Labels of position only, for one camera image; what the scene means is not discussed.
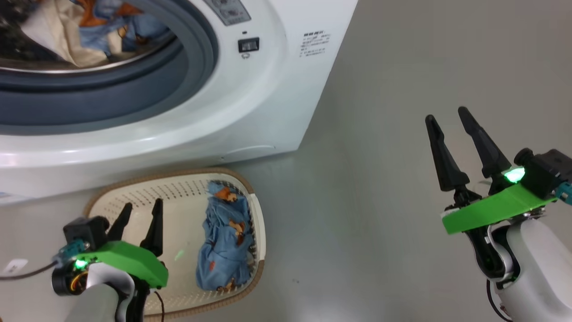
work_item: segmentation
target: warning text on washing machine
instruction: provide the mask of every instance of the warning text on washing machine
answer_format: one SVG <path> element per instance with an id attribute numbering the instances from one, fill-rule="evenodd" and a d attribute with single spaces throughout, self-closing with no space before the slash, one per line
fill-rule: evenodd
<path id="1" fill-rule="evenodd" d="M 325 53 L 331 34 L 323 30 L 304 34 L 300 45 L 300 57 L 309 57 Z"/>

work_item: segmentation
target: orange wire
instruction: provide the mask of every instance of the orange wire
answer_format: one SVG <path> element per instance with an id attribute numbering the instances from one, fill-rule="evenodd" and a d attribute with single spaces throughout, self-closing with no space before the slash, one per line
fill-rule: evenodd
<path id="1" fill-rule="evenodd" d="M 79 274 L 78 276 L 75 276 L 75 277 L 73 278 L 73 280 L 71 280 L 70 289 L 71 289 L 72 292 L 75 292 L 75 291 L 76 291 L 76 283 L 77 283 L 78 280 L 80 280 L 80 277 L 82 277 L 82 276 L 84 276 L 84 275 L 87 275 L 87 273 L 88 273 L 87 270 L 86 270 L 85 272 L 81 272 L 81 274 Z"/>

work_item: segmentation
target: beige cloth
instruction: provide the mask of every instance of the beige cloth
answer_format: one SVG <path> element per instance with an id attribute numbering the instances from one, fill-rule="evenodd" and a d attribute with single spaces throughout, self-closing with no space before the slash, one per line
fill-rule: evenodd
<path id="1" fill-rule="evenodd" d="M 32 40 L 75 66 L 101 65 L 107 61 L 104 52 L 81 46 L 79 23 L 83 16 L 84 8 L 70 0 L 43 0 L 21 28 Z M 108 42 L 112 54 L 121 53 L 117 32 L 108 34 Z"/>

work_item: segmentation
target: green led light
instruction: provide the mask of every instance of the green led light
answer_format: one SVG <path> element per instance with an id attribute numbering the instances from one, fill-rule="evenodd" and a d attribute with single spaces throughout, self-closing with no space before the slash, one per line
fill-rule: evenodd
<path id="1" fill-rule="evenodd" d="M 505 173 L 505 177 L 512 183 L 519 182 L 523 176 L 525 176 L 524 168 L 512 169 L 509 172 Z"/>
<path id="2" fill-rule="evenodd" d="M 82 261 L 82 260 L 76 260 L 75 265 L 76 265 L 76 269 L 84 269 L 88 265 L 88 262 Z"/>

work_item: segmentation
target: blue cloth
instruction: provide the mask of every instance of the blue cloth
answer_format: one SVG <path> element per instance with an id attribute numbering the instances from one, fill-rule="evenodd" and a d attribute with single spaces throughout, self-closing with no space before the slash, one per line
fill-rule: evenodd
<path id="1" fill-rule="evenodd" d="M 209 183 L 209 192 L 219 192 L 223 185 Z M 243 242 L 238 243 L 236 230 L 229 221 L 244 223 Z M 209 198 L 206 220 L 203 223 L 206 241 L 198 254 L 196 271 L 197 285 L 204 290 L 225 287 L 234 278 L 235 285 L 241 285 L 250 278 L 247 264 L 248 248 L 254 242 L 249 225 L 248 201 L 237 194 L 237 201 L 226 202 L 216 197 Z"/>
<path id="2" fill-rule="evenodd" d="M 151 14 L 117 16 L 116 12 L 122 5 L 121 0 L 97 0 L 93 15 L 108 22 L 101 26 L 80 27 L 82 47 L 101 50 L 110 56 L 107 35 L 124 26 L 127 33 L 121 43 L 123 52 L 134 52 L 139 47 L 138 39 L 146 38 L 149 44 L 157 44 L 168 37 L 169 28 Z"/>

